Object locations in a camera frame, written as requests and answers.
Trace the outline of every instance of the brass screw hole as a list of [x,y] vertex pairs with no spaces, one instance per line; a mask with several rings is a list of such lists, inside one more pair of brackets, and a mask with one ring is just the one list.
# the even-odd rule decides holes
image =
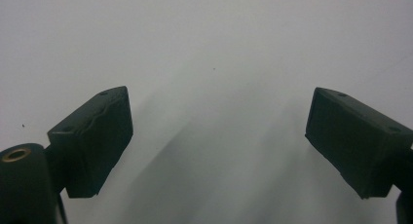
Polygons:
[[12,162],[25,158],[30,153],[31,153],[31,150],[29,148],[15,149],[7,153],[6,155],[4,155],[2,158],[2,161],[5,163],[12,163]]

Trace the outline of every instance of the screw hole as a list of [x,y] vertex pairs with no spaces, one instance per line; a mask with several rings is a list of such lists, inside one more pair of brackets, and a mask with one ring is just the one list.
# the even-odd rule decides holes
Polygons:
[[12,162],[25,158],[27,155],[30,154],[30,152],[31,151],[28,148],[15,149],[9,152],[8,154],[6,154],[5,156],[3,156],[2,160],[5,163],[12,163]]
[[389,129],[394,131],[394,132],[401,132],[401,130],[396,128],[396,127],[389,127]]
[[73,130],[73,126],[67,126],[67,127],[65,127],[64,129],[62,129],[62,130],[65,131],[65,132],[72,131],[72,130]]

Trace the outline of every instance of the white wall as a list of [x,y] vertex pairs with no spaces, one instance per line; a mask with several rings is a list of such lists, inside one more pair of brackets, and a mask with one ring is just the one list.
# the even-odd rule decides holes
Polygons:
[[395,223],[304,137],[315,87],[413,128],[413,0],[0,0],[1,149],[126,85],[135,133],[71,224]]

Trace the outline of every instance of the white background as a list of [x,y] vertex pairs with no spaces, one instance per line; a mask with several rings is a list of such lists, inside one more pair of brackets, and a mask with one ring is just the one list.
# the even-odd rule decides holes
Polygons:
[[315,87],[413,128],[412,64],[413,0],[0,0],[1,149],[125,85],[133,139],[71,224],[395,223],[304,133]]

